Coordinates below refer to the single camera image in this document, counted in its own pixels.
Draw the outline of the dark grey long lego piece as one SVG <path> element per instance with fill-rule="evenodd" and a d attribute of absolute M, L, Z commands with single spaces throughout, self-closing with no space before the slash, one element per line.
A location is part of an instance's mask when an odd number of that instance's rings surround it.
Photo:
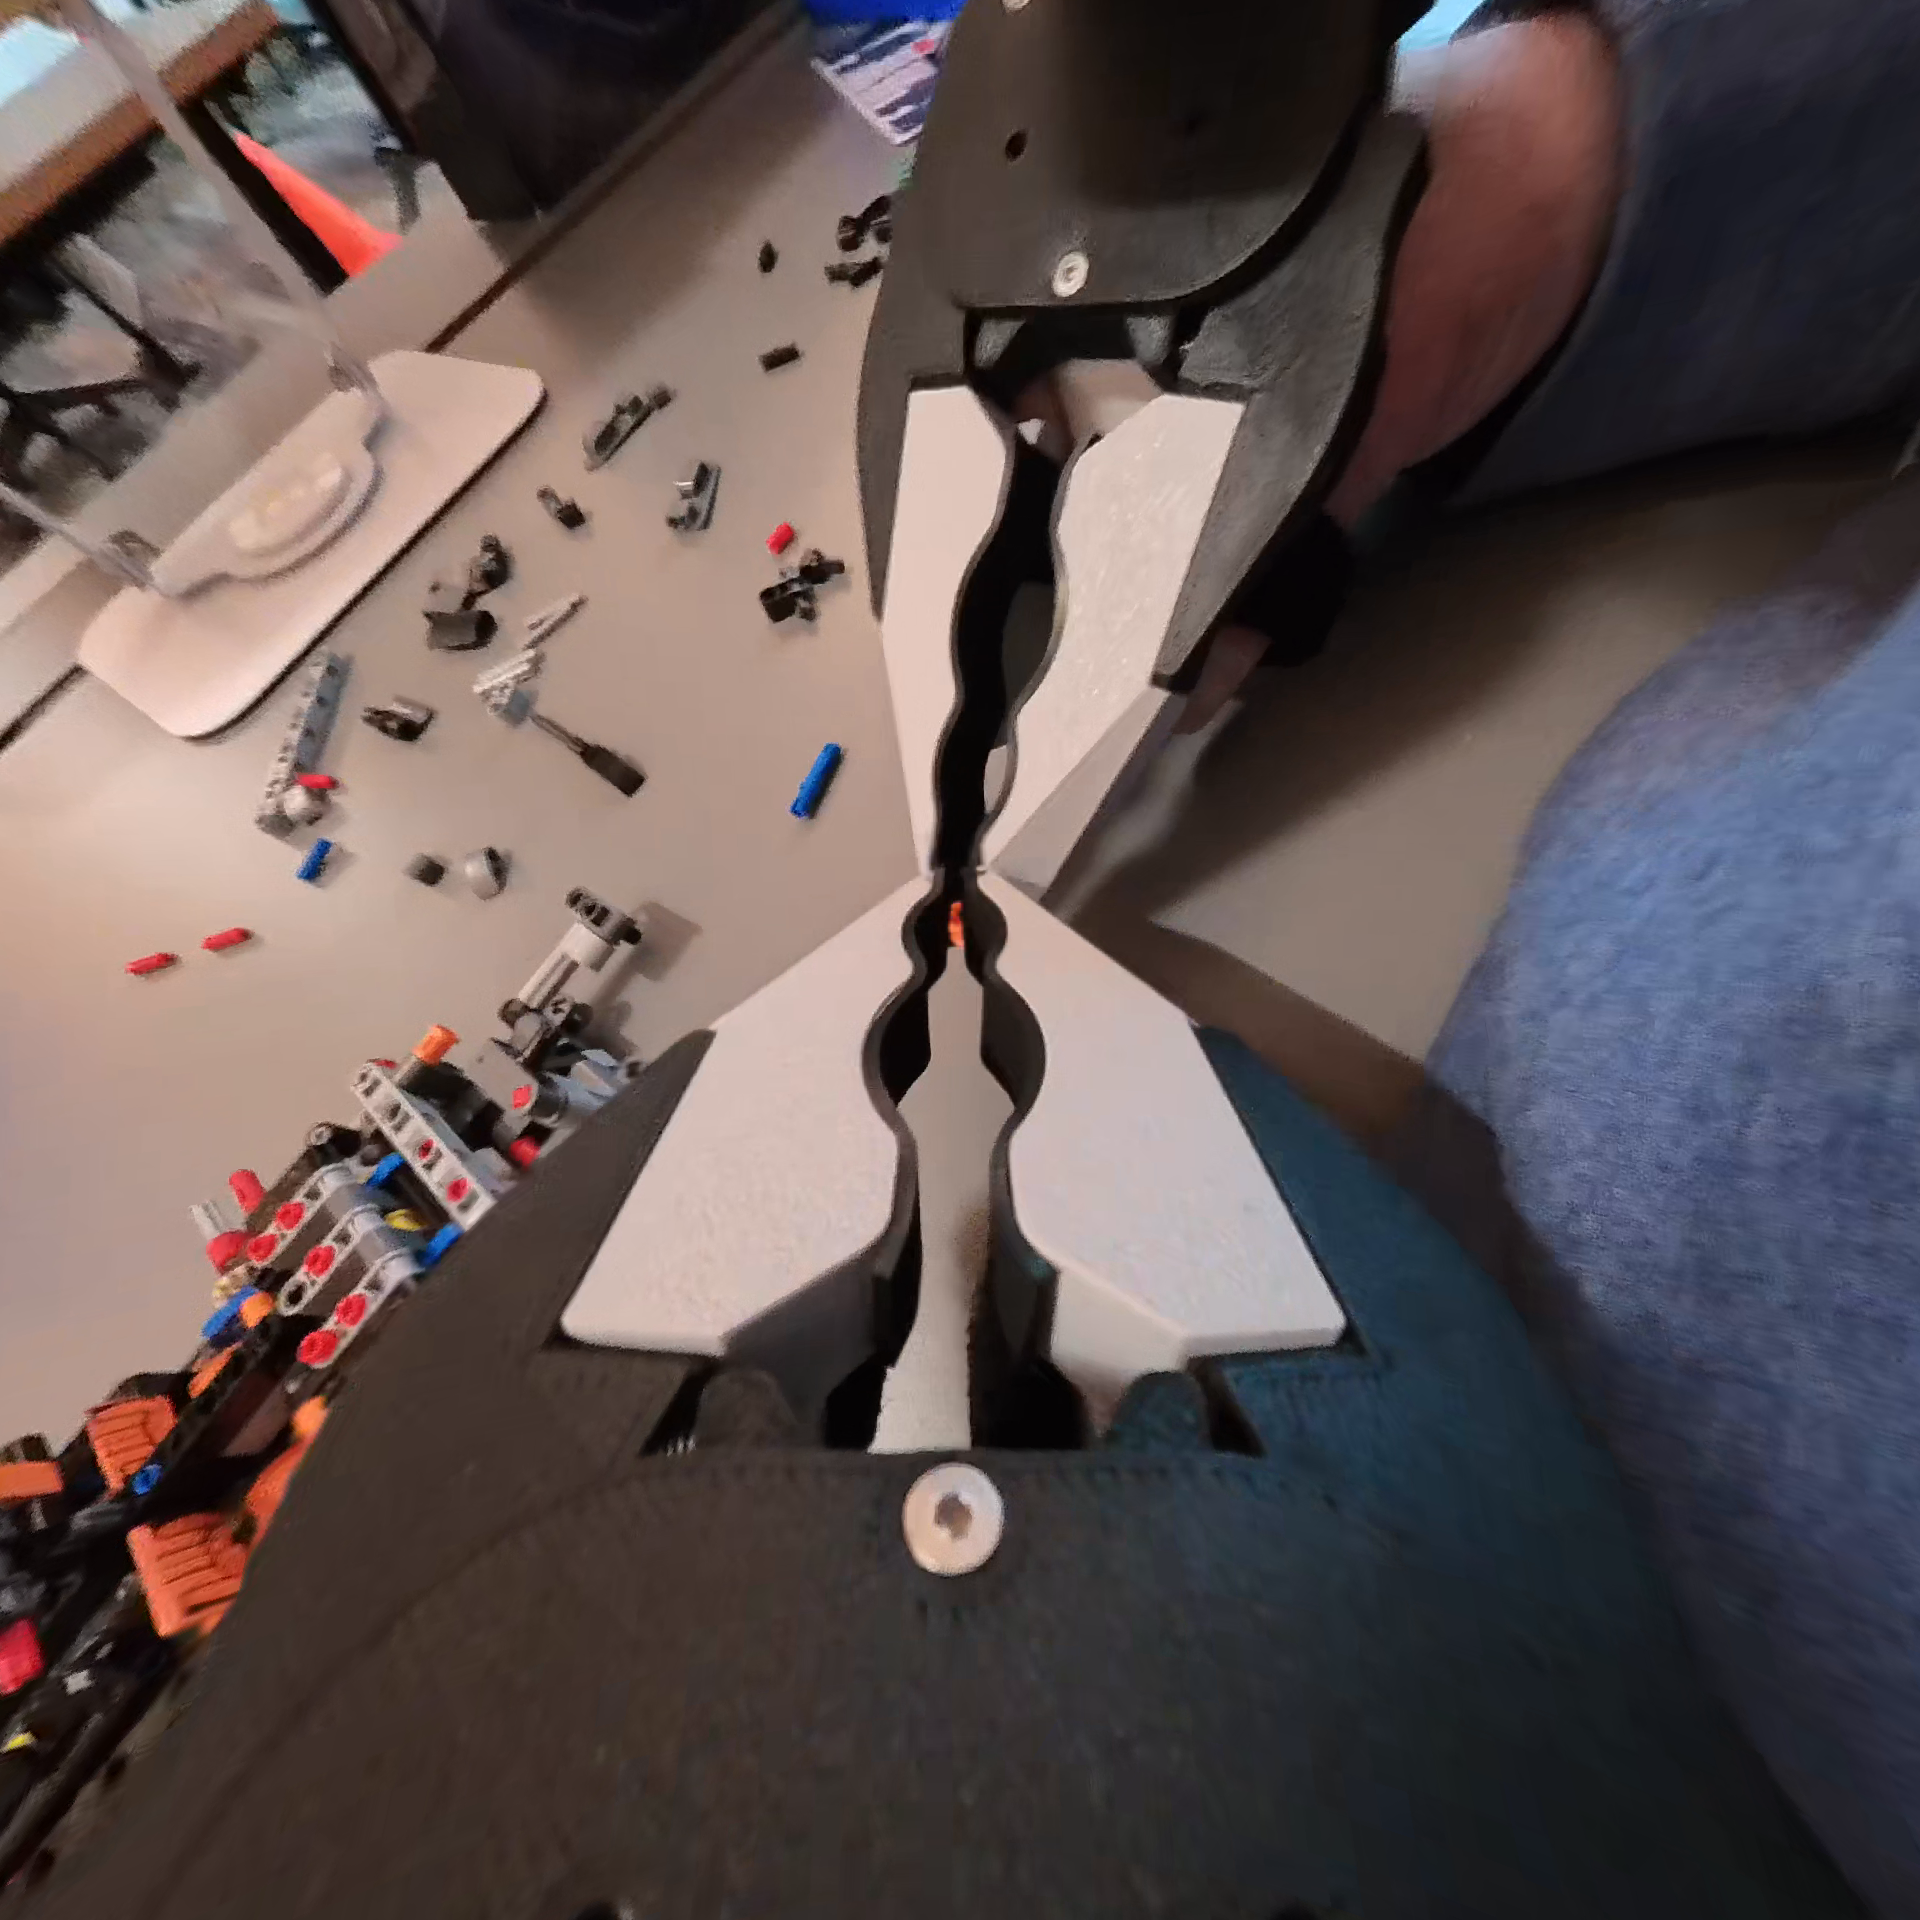
<path fill-rule="evenodd" d="M 646 423 L 657 423 L 676 392 L 666 384 L 646 384 L 646 392 L 621 392 L 592 426 L 583 426 L 583 474 L 608 474 L 622 454 L 622 435 Z"/>

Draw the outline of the orange traffic cone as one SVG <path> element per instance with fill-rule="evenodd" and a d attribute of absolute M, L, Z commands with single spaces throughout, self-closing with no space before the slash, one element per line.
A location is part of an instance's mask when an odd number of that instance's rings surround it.
<path fill-rule="evenodd" d="M 257 172 L 267 207 L 302 223 L 302 236 L 321 236 L 321 259 L 343 275 L 364 275 L 405 252 L 405 235 L 378 235 L 364 213 L 351 213 L 333 191 L 321 191 L 304 172 L 292 172 L 273 143 L 236 138 L 236 167 Z"/>

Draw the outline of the instruction booklet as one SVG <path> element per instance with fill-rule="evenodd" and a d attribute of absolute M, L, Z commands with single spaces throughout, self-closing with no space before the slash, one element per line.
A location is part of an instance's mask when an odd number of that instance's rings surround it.
<path fill-rule="evenodd" d="M 887 143 L 923 138 L 946 40 L 948 40 L 948 17 L 887 17 L 887 28 L 817 28 L 804 17 L 817 81 Z"/>

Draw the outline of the person's right forearm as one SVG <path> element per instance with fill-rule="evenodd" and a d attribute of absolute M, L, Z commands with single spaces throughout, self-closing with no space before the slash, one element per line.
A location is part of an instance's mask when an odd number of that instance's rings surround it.
<path fill-rule="evenodd" d="M 1483 0 L 1616 63 L 1616 213 L 1546 366 L 1442 454 L 1453 507 L 1920 402 L 1907 0 Z"/>

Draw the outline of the black chair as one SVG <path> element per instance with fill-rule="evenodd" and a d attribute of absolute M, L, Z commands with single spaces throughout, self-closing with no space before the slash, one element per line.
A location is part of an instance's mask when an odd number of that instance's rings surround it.
<path fill-rule="evenodd" d="M 771 0 L 304 0 L 468 223 L 534 223 L 622 153 Z"/>

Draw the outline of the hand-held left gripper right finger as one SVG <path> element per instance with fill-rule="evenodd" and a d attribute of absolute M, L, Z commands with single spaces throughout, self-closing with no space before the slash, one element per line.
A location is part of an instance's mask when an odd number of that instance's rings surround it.
<path fill-rule="evenodd" d="M 1345 1301 L 1180 1001 L 1016 883 L 971 883 L 975 1053 L 1015 1094 L 982 1158 L 971 1435 L 1079 1449 L 1142 1379 L 1329 1358 Z"/>

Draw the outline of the wooden table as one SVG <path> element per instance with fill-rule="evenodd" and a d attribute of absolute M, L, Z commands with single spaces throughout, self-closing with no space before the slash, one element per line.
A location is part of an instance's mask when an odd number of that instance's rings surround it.
<path fill-rule="evenodd" d="M 173 103 L 217 98 L 247 49 L 285 35 L 267 0 L 154 0 L 103 7 Z M 72 213 L 122 153 L 154 138 L 146 98 L 72 28 L 17 17 L 0 35 L 0 236 L 17 252 Z"/>

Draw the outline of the person's blue clothing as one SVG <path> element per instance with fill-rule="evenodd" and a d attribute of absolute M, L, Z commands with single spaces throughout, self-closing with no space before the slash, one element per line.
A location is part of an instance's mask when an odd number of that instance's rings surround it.
<path fill-rule="evenodd" d="M 1403 1175 L 1616 1453 L 1701 1660 L 1920 1909 L 1920 482 L 1549 780 Z"/>

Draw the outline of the white stand base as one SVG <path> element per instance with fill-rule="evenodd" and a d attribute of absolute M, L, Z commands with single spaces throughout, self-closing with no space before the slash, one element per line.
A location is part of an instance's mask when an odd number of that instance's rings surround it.
<path fill-rule="evenodd" d="M 544 384 L 499 360 L 378 350 L 378 489 L 343 544 L 273 583 L 208 583 L 192 598 L 113 593 L 79 637 L 79 665 L 166 733 L 247 719 L 333 613 L 534 426 Z"/>

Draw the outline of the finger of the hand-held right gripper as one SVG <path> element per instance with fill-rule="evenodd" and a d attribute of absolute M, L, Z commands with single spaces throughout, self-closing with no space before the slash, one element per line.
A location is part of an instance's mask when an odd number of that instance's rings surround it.
<path fill-rule="evenodd" d="M 879 565 L 879 679 L 910 772 L 910 844 L 948 873 L 982 822 L 1002 728 L 1002 613 L 1057 578 L 1057 464 L 971 384 L 910 392 Z"/>
<path fill-rule="evenodd" d="M 1117 780 L 1168 728 L 1153 650 L 1180 609 L 1245 402 L 1153 392 L 1072 454 L 1057 507 L 1057 637 L 1015 712 L 1015 772 L 975 866 L 1029 899 L 1060 883 Z"/>

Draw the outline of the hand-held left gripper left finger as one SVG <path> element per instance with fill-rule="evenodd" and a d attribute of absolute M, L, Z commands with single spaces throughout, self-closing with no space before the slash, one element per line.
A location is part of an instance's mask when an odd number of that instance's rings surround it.
<path fill-rule="evenodd" d="M 878 1449 L 879 1379 L 918 1326 L 923 1203 L 896 1094 L 923 1084 L 923 938 L 946 883 L 910 873 L 732 1016 L 637 1168 L 557 1326 L 684 1363 L 646 1449 L 693 1449 L 701 1389 L 771 1389 L 804 1449 Z"/>

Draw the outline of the person's right hand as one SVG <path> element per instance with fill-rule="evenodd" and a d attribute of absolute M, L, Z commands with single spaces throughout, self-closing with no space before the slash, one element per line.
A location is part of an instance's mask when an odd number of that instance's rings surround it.
<path fill-rule="evenodd" d="M 1403 49 L 1387 103 L 1423 116 L 1432 176 L 1387 275 L 1382 402 L 1329 489 L 1345 531 L 1549 360 L 1616 213 L 1616 49 L 1585 7 Z"/>

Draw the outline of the black lego axle piece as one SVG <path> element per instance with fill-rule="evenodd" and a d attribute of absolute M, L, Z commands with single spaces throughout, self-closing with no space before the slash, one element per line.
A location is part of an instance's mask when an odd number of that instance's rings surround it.
<path fill-rule="evenodd" d="M 557 733 L 557 745 L 562 745 L 592 780 L 608 780 L 621 793 L 646 790 L 646 762 L 622 762 L 621 745 L 592 745 L 592 733 L 574 733 L 574 728 L 544 719 L 544 712 L 519 712 L 519 728 Z"/>

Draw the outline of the lego car build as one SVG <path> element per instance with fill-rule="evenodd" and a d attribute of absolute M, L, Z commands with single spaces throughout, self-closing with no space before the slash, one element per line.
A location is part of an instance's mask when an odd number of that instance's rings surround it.
<path fill-rule="evenodd" d="M 51 1871 L 60 1820 L 129 1764 L 192 1684 L 304 1463 L 351 1363 L 646 1067 L 602 1038 L 646 909 L 562 891 L 557 955 L 458 1031 L 351 1073 L 351 1119 L 208 1212 L 217 1315 L 173 1368 L 129 1368 L 72 1437 L 0 1437 L 0 1877 Z"/>

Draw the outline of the clear acrylic stand frame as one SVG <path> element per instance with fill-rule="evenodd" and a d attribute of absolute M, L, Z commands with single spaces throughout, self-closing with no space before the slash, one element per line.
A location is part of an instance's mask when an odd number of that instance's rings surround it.
<path fill-rule="evenodd" d="M 226 167 L 217 138 L 173 103 L 173 85 L 134 49 L 134 35 L 113 28 L 98 0 L 60 0 L 60 28 L 122 66 L 122 85 L 154 113 L 154 131 L 226 200 L 236 252 L 273 275 L 273 304 L 257 304 L 257 329 L 304 336 L 324 350 L 333 392 L 285 442 L 267 442 L 173 549 L 146 549 L 129 531 L 98 544 L 98 531 L 44 512 L 29 489 L 0 489 L 0 507 L 29 512 L 33 531 L 72 544 L 83 565 L 103 565 L 129 593 L 192 598 L 208 583 L 273 583 L 351 531 L 351 512 L 378 489 L 364 442 L 396 409 L 378 392 L 378 366 L 333 336 L 304 269 L 267 223 L 267 207 L 257 207 L 267 172 L 247 153 Z"/>

